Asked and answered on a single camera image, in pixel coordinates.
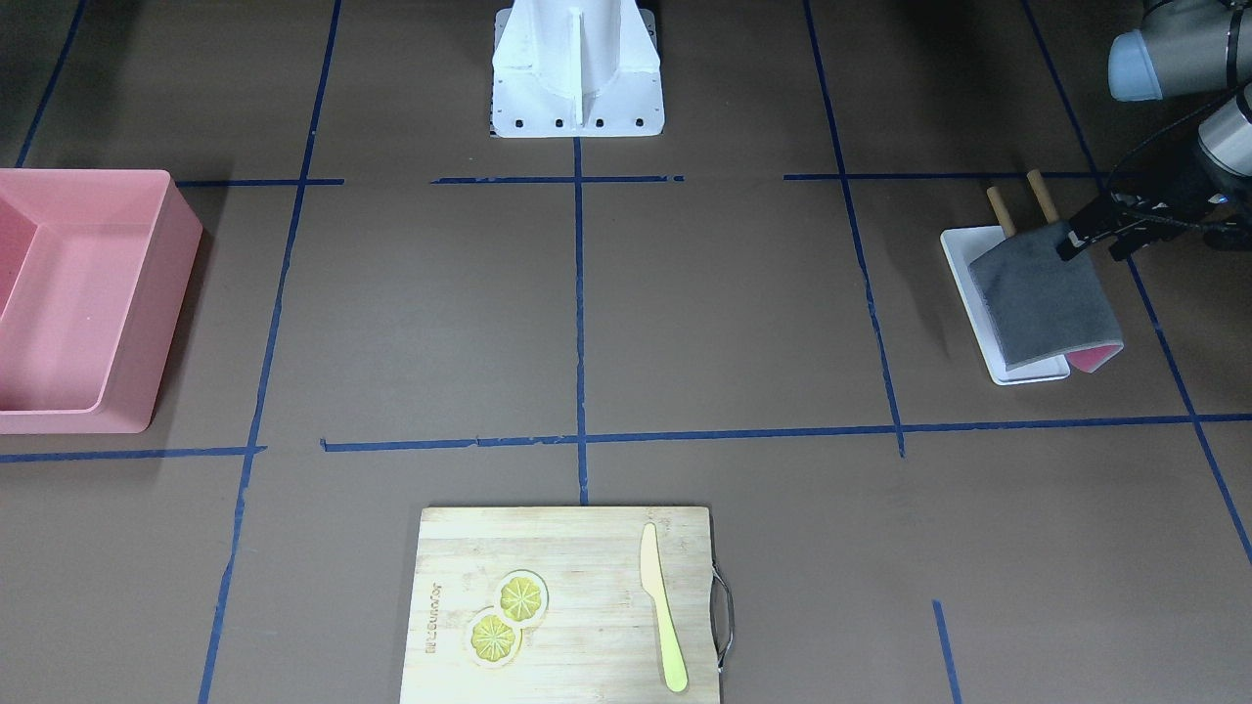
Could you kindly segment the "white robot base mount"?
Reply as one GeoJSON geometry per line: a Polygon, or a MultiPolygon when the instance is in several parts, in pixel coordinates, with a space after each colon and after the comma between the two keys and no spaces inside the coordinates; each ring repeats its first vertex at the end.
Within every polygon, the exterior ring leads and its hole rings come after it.
{"type": "Polygon", "coordinates": [[[497,138],[659,135],[656,13],[639,1],[515,1],[495,15],[491,88],[497,138]]]}

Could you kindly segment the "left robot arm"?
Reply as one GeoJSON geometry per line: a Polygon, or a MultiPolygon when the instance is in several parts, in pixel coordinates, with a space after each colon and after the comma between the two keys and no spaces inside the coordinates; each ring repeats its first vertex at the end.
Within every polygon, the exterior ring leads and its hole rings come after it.
{"type": "Polygon", "coordinates": [[[1116,100],[1209,99],[1122,157],[1101,195],[1072,217],[1060,259],[1109,241],[1123,261],[1189,232],[1219,252],[1249,251],[1249,23],[1247,1],[1148,1],[1141,28],[1114,40],[1107,76],[1116,100]]]}

